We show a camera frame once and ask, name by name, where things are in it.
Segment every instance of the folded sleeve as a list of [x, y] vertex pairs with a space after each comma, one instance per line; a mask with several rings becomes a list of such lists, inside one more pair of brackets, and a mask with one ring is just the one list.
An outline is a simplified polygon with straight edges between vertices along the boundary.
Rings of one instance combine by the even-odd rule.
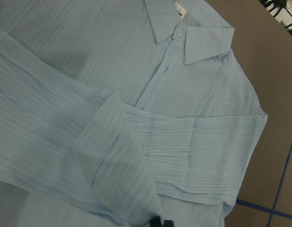
[[119, 222], [162, 216], [117, 92], [84, 86], [0, 29], [0, 180]]

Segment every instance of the black cable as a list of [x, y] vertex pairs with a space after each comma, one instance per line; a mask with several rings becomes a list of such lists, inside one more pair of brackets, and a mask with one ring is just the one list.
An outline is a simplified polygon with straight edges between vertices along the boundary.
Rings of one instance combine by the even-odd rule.
[[267, 2], [268, 0], [259, 0], [259, 2], [263, 5]]
[[289, 24], [289, 25], [287, 25], [286, 27], [284, 27], [284, 28], [289, 28], [289, 27], [291, 27], [292, 26], [292, 23], [291, 24]]
[[269, 1], [269, 2], [264, 4], [264, 7], [267, 8], [267, 7], [271, 6], [272, 4], [273, 4], [273, 1]]
[[283, 9], [283, 8], [280, 7], [279, 10], [274, 14], [273, 17], [276, 17], [276, 16], [280, 13], [280, 11], [282, 11], [282, 9]]
[[276, 9], [277, 6], [273, 6], [270, 10], [269, 10], [269, 13], [271, 13], [274, 9]]
[[287, 9], [287, 8], [284, 8], [287, 12], [288, 12], [288, 14], [290, 14], [290, 16], [292, 17], [292, 14], [289, 12], [289, 10]]

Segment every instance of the button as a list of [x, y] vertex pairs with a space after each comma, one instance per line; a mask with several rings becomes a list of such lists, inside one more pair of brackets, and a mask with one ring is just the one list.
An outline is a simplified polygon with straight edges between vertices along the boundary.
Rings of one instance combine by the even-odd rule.
[[182, 37], [183, 34], [184, 34], [184, 31], [183, 31], [183, 29], [180, 28], [177, 32], [178, 37]]

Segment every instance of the clothing label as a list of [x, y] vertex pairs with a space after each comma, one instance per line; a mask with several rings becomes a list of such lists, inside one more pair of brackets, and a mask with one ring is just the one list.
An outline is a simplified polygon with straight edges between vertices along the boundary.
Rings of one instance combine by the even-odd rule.
[[187, 10], [184, 9], [183, 6], [181, 6], [179, 3], [175, 2], [176, 10], [180, 13], [180, 17], [183, 20], [185, 17]]

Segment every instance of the dress shirt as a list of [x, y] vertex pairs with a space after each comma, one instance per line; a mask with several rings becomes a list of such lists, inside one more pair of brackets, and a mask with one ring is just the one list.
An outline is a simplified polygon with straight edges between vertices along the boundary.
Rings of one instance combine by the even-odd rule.
[[0, 180], [133, 224], [166, 217], [159, 193], [223, 226], [267, 115], [234, 29], [178, 3], [183, 20], [172, 0], [4, 2], [24, 47], [0, 30]]

